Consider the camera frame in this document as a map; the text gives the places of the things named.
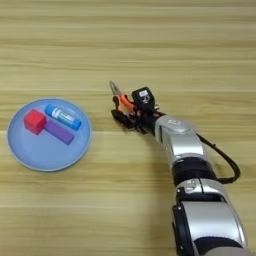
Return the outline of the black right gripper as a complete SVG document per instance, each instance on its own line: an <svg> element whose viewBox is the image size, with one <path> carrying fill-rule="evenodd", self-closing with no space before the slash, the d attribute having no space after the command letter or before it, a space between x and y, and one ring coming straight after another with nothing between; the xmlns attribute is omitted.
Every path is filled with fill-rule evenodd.
<svg viewBox="0 0 256 256"><path fill-rule="evenodd" d="M113 118L127 129L135 128L142 134L155 133L156 121L164 116L164 113L155 108L136 108L134 113L134 123L121 111L113 109Z"/></svg>

